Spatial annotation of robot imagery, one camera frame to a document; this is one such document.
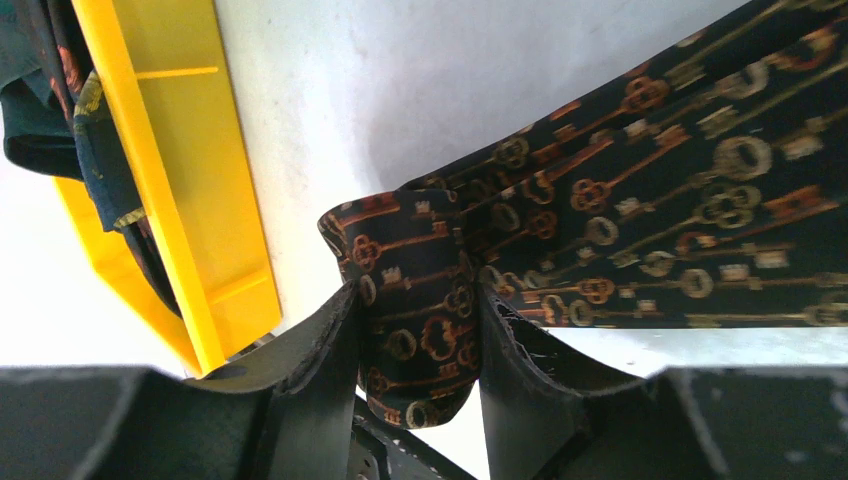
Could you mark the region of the dark key-patterned tie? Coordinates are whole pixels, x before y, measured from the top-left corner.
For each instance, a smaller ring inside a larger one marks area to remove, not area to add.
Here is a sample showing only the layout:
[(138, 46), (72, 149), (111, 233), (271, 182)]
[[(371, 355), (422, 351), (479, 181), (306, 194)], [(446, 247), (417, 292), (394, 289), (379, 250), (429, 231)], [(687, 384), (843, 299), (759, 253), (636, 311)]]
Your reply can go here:
[(452, 419), (487, 287), (604, 329), (847, 322), (847, 5), (751, 1), (510, 136), (318, 223), (372, 412)]

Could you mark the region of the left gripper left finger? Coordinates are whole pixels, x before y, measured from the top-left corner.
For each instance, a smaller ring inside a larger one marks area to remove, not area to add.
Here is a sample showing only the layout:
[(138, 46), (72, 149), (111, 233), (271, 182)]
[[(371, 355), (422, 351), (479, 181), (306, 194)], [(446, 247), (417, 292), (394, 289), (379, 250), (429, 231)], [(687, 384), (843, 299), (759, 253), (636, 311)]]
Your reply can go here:
[(342, 479), (358, 296), (340, 288), (201, 379), (146, 367), (5, 368), (5, 479)]

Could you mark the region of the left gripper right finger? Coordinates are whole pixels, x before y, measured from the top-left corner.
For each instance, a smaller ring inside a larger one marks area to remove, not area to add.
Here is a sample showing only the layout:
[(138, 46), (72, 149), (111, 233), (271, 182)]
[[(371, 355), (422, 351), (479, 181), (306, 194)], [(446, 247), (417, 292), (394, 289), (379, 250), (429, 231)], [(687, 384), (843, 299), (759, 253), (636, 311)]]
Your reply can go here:
[(494, 479), (843, 479), (843, 368), (668, 368), (640, 378), (478, 291)]

